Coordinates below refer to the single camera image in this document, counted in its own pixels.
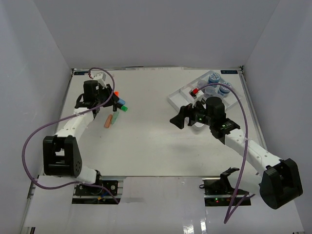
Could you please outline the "green cap black highlighter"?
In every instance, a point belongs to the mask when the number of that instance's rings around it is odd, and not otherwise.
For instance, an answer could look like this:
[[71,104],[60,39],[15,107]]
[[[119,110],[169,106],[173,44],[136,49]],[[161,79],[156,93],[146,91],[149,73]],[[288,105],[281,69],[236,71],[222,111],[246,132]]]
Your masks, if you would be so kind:
[[117,105],[117,108],[119,108],[120,110],[126,112],[128,110],[128,108],[125,105]]

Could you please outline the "clear jar dark clips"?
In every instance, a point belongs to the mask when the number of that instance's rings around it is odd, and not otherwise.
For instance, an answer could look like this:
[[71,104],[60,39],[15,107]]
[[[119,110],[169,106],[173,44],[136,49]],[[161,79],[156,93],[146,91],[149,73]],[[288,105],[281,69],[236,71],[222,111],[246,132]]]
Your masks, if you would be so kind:
[[215,88],[213,86],[207,86],[204,89],[204,96],[205,98],[215,97],[216,96]]

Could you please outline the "clear jar of clips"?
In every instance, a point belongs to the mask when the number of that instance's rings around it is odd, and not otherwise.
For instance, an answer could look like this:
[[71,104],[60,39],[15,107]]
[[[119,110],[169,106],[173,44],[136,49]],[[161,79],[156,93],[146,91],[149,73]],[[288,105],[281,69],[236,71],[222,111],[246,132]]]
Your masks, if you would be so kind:
[[205,80],[199,80],[197,82],[197,88],[202,89],[202,87],[206,86],[208,83]]

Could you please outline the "blue-white labelled slime jar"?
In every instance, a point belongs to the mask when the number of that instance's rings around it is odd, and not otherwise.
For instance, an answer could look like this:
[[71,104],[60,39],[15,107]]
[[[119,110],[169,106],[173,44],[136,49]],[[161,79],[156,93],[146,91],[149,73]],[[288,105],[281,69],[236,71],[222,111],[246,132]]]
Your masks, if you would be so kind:
[[219,73],[212,72],[208,78],[208,84],[212,84],[213,87],[216,87],[217,84],[220,82],[221,76]]

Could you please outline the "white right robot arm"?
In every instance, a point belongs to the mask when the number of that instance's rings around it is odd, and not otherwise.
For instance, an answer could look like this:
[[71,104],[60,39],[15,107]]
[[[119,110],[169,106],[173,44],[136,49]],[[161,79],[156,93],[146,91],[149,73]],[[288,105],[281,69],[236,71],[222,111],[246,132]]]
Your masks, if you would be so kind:
[[262,148],[253,140],[248,140],[240,126],[226,117],[225,106],[218,97],[210,97],[206,104],[197,101],[195,105],[181,106],[170,123],[184,128],[195,123],[208,125],[212,135],[227,147],[245,156],[259,173],[259,178],[246,177],[243,190],[253,189],[272,209],[278,209],[303,194],[300,174],[295,161],[283,160]]

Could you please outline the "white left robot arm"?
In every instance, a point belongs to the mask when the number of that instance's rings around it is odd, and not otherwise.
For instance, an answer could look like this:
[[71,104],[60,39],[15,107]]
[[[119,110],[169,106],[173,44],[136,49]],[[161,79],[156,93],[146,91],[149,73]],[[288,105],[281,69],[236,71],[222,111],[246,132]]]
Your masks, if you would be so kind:
[[109,84],[96,80],[84,82],[74,116],[54,136],[43,140],[43,167],[47,176],[70,177],[86,183],[86,189],[94,195],[102,191],[103,182],[98,179],[98,171],[83,165],[78,141],[100,108],[113,106],[116,110],[118,101]]

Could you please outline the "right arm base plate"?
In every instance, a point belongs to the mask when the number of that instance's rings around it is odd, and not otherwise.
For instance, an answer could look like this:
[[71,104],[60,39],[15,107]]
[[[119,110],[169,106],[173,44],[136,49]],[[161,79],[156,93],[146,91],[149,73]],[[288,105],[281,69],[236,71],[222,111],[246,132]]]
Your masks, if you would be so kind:
[[239,168],[229,168],[220,174],[219,179],[205,179],[199,188],[205,190],[205,195],[232,195],[235,185],[230,184],[228,177],[236,171]]

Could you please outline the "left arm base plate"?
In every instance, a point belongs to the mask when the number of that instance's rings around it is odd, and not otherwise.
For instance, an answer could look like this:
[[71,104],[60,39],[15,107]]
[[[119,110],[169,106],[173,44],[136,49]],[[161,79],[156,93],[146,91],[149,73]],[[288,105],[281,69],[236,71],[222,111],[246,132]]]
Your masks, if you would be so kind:
[[117,195],[118,181],[117,180],[100,180],[99,185],[101,187],[90,187],[83,184],[77,185],[75,187],[74,195],[76,196],[99,196],[99,195],[109,195],[109,193],[103,189],[106,188],[113,196]]

